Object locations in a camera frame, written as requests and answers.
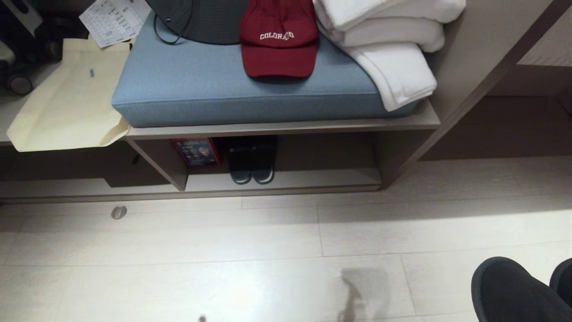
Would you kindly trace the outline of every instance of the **red baseball cap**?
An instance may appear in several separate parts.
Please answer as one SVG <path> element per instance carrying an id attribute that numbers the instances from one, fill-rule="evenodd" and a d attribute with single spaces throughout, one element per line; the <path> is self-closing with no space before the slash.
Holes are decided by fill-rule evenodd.
<path id="1" fill-rule="evenodd" d="M 247 75 L 308 77 L 319 33 L 312 0 L 250 0 L 240 22 Z"/>

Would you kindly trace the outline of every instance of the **floor drain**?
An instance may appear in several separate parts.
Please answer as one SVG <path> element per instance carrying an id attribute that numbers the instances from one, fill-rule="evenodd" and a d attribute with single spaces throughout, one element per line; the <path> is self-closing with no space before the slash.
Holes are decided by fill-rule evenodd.
<path id="1" fill-rule="evenodd" d="M 125 217 L 126 213 L 127 213 L 127 208 L 125 206 L 115 207 L 111 212 L 111 217 L 113 219 L 121 219 Z"/>

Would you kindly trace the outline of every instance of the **black bucket hat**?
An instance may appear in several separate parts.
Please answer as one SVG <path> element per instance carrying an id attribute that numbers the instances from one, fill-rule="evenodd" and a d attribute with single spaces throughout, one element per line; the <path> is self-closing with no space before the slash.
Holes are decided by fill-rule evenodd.
<path id="1" fill-rule="evenodd" d="M 155 19 L 183 38 L 214 45 L 240 43 L 240 19 L 248 0 L 146 1 L 157 14 Z"/>

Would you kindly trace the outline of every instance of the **stack of towels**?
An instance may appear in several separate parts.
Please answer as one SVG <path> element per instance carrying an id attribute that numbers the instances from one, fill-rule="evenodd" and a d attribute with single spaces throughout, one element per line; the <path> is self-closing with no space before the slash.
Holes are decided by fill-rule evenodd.
<path id="1" fill-rule="evenodd" d="M 369 74 L 388 111 L 433 94 L 424 52 L 445 43 L 443 23 L 465 0 L 314 0 L 319 27 Z"/>

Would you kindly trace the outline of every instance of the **cap brim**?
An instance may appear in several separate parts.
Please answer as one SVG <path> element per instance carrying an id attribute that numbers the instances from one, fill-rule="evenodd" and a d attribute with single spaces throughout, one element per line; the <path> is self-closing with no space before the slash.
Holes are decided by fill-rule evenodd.
<path id="1" fill-rule="evenodd" d="M 242 44 L 248 76 L 308 77 L 314 71 L 318 44 L 297 48 L 269 48 Z"/>

